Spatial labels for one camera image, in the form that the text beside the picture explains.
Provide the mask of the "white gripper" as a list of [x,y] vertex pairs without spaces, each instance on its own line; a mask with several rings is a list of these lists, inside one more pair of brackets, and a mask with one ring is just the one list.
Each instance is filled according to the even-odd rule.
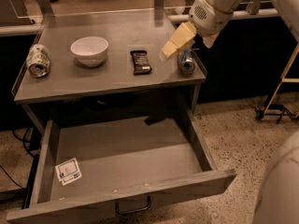
[[233,12],[232,4],[224,0],[194,0],[189,12],[190,21],[183,22],[171,34],[161,48],[160,58],[168,60],[177,51],[190,44],[196,33],[203,37],[203,43],[208,49],[212,48],[219,32],[232,18]]

